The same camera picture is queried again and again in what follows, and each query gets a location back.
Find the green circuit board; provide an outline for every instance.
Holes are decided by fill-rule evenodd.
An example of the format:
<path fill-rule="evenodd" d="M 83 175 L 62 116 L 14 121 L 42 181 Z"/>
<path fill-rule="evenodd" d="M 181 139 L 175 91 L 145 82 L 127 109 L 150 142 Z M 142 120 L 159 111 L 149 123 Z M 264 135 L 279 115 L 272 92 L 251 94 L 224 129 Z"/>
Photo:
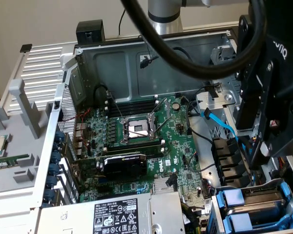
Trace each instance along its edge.
<path fill-rule="evenodd" d="M 204 203 L 202 196 L 196 195 L 196 188 L 201 186 L 201 174 L 192 173 L 183 163 L 183 155 L 187 161 L 196 152 L 192 134 L 187 134 L 186 106 L 181 105 L 181 99 L 175 96 L 160 97 L 160 102 L 166 98 L 166 101 L 159 106 L 155 112 L 155 125 L 158 128 L 165 120 L 166 123 L 156 133 L 153 141 L 164 140 L 164 146 L 137 147 L 134 149 L 112 152 L 115 154 L 140 153 L 145 155 L 160 155 L 156 158 L 147 160 L 147 174 L 139 179 L 127 181 L 108 181 L 96 171 L 96 161 L 103 155 L 103 149 L 107 145 L 109 148 L 125 145 L 123 140 L 123 125 L 121 118 L 106 118 L 103 110 L 93 110 L 83 120 L 90 127 L 86 142 L 95 140 L 95 148 L 91 148 L 91 153 L 85 147 L 82 147 L 80 159 L 76 161 L 83 173 L 85 191 L 80 195 L 80 202 L 93 201 L 106 195 L 120 195 L 130 193 L 149 193 L 152 192 L 154 180 L 157 178 L 169 177 L 172 173 L 178 176 L 178 192 L 180 197 L 189 200 L 190 203 L 201 205 Z M 172 105 L 178 103 L 180 109 L 173 110 Z M 146 140 L 138 138 L 131 140 L 130 144 L 135 144 Z M 190 162 L 190 167 L 199 170 L 199 164 L 195 159 Z"/>

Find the cpu socket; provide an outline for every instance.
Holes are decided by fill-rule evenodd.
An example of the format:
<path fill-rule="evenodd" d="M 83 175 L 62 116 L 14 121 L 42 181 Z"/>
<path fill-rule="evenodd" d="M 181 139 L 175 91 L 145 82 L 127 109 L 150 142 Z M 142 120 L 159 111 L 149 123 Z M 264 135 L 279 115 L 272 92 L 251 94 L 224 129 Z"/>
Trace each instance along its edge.
<path fill-rule="evenodd" d="M 136 138 L 154 139 L 154 115 L 144 117 L 128 117 L 124 120 L 123 143 L 129 143 Z"/>
<path fill-rule="evenodd" d="M 128 138 L 144 137 L 149 135 L 150 126 L 147 119 L 128 121 Z"/>

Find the motherboard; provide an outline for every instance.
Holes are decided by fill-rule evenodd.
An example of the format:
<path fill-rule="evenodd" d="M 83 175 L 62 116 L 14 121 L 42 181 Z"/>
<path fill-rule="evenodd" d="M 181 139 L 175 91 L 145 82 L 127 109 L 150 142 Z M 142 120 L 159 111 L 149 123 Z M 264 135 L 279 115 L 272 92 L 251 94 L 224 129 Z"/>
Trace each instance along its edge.
<path fill-rule="evenodd" d="M 112 104 L 84 111 L 79 121 L 72 168 L 83 184 L 80 202 L 168 187 L 188 205 L 204 206 L 201 174 L 189 170 L 200 165 L 182 97 Z"/>

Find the wall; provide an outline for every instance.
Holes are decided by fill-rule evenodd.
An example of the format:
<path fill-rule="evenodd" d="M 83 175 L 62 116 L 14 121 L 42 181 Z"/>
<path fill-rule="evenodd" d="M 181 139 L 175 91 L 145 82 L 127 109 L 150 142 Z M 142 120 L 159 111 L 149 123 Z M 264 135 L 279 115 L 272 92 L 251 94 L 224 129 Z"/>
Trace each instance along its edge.
<path fill-rule="evenodd" d="M 139 0 L 147 11 L 147 0 Z M 182 8 L 184 27 L 237 21 L 247 3 L 210 8 Z M 21 45 L 75 41 L 79 21 L 103 19 L 105 36 L 118 34 L 123 11 L 119 0 L 0 0 L 0 97 L 7 85 Z M 137 30 L 125 14 L 122 35 Z"/>

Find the warning label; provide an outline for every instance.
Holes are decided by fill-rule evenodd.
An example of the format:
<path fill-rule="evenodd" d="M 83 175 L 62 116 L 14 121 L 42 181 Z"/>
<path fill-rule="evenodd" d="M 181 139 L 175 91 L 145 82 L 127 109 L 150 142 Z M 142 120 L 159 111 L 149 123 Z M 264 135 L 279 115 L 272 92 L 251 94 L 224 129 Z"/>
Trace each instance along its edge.
<path fill-rule="evenodd" d="M 139 233 L 137 199 L 95 205 L 93 234 L 137 233 Z"/>

